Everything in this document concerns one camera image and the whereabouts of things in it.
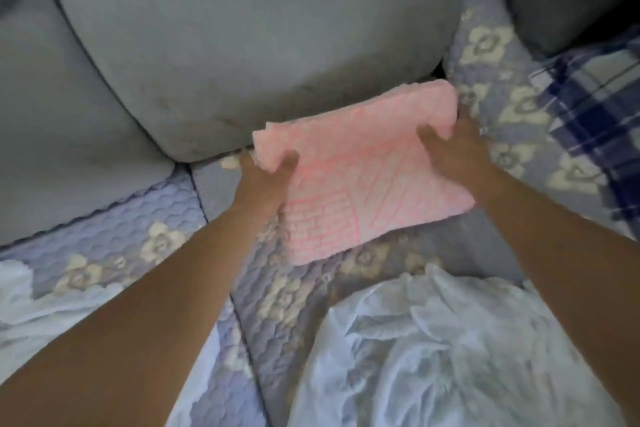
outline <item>person's left hand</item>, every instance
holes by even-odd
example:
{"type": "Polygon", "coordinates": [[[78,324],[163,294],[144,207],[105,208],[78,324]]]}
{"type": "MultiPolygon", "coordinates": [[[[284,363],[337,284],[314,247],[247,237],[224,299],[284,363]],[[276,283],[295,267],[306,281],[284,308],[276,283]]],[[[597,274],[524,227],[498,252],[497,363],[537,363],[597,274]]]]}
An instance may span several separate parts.
{"type": "Polygon", "coordinates": [[[300,156],[295,151],[285,154],[275,172],[260,169],[246,150],[240,153],[242,177],[236,189],[234,206],[270,217],[287,199],[287,188],[300,156]]]}

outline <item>checkered cloth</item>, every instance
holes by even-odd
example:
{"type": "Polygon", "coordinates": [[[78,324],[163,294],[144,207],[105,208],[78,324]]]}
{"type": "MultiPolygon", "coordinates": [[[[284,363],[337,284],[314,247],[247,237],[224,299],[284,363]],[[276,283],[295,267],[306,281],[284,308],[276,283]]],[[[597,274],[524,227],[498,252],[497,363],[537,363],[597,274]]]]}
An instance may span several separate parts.
{"type": "Polygon", "coordinates": [[[612,218],[640,239],[640,26],[556,57],[531,81],[556,117],[551,135],[602,170],[612,218]]]}

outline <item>person's right arm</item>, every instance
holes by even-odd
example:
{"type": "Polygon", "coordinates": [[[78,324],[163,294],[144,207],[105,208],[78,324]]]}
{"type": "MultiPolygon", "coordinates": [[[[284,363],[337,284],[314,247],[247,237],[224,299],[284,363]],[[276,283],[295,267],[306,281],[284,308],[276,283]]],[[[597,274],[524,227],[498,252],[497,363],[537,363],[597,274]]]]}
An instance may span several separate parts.
{"type": "Polygon", "coordinates": [[[417,130],[434,169],[467,188],[613,398],[640,419],[640,245],[493,165],[462,114],[450,140],[417,130]]]}

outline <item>pink fabric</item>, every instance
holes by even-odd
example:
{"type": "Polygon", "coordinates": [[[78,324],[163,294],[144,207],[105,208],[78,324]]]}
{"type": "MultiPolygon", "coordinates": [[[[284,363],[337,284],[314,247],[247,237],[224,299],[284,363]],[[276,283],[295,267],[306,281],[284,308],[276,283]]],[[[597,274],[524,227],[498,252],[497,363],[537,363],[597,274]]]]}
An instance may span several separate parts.
{"type": "Polygon", "coordinates": [[[288,149],[300,153],[280,211],[289,261],[307,264],[472,208],[464,188],[434,173],[415,135],[418,124],[428,123],[449,138],[457,100],[444,80],[402,85],[351,107],[253,132],[264,169],[275,170],[288,149]]]}

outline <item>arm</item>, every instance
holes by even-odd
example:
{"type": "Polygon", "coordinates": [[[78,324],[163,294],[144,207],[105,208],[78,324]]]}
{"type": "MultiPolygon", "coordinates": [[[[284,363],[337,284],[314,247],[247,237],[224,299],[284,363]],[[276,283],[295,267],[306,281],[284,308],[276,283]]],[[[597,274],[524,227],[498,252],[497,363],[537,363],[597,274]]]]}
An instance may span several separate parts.
{"type": "Polygon", "coordinates": [[[433,167],[465,186],[630,418],[640,416],[640,246],[570,212],[493,165],[472,119],[450,140],[418,128],[433,167]]]}
{"type": "Polygon", "coordinates": [[[0,385],[3,424],[162,427],[296,164],[269,174],[244,153],[227,211],[0,385]]]}

